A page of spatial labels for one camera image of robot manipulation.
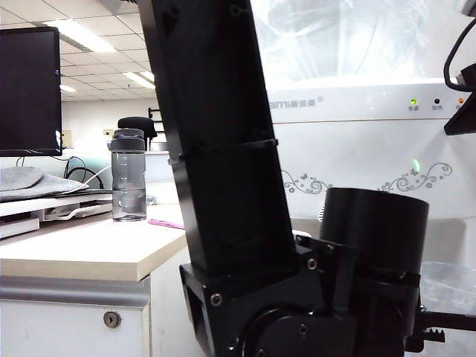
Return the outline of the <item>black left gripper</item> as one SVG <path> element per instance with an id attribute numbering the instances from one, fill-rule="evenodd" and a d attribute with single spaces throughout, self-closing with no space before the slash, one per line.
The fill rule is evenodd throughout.
<path id="1" fill-rule="evenodd" d="M 474 315 L 462 315 L 447 312 L 421 312 L 420 319 L 426 328 L 440 327 L 463 331 L 476 331 L 476 317 Z M 406 341 L 406 352 L 421 353 L 424 350 L 425 341 L 439 343 L 446 342 L 443 330 L 423 329 L 417 330 Z"/>

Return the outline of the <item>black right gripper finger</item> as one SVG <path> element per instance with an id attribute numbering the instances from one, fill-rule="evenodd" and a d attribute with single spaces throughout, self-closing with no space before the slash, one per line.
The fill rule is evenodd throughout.
<path id="1" fill-rule="evenodd" d="M 475 133 L 475 95 L 471 94 L 465 103 L 445 124 L 447 135 L 464 135 Z"/>

